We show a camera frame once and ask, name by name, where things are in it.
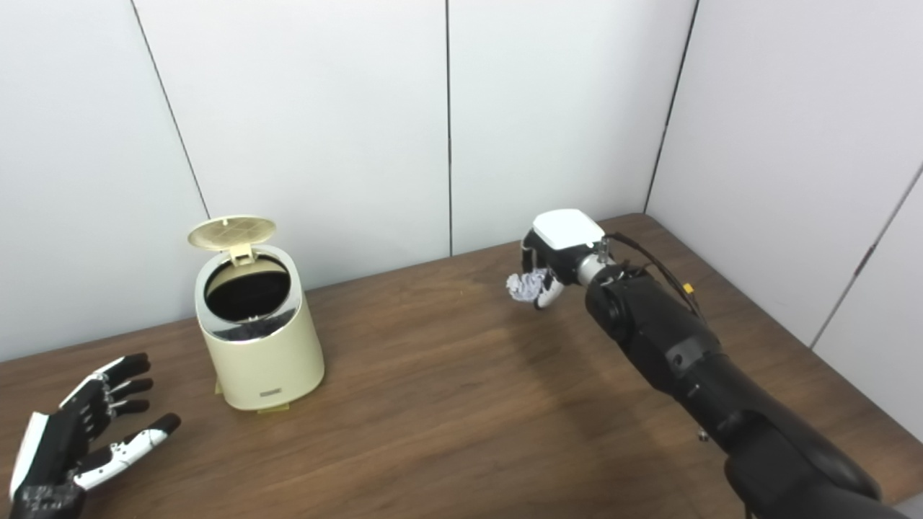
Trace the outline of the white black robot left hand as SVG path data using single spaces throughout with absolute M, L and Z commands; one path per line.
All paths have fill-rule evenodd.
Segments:
M 167 413 L 120 441 L 93 451 L 112 421 L 151 407 L 134 394 L 151 390 L 147 352 L 135 352 L 86 375 L 53 413 L 33 412 L 9 484 L 10 518 L 79 518 L 93 489 L 114 479 L 168 440 L 182 420 Z

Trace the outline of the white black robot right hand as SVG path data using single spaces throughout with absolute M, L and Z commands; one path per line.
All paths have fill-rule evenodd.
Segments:
M 609 243 L 596 221 L 577 209 L 545 211 L 520 242 L 525 302 L 546 309 L 565 287 L 587 287 L 610 264 Z

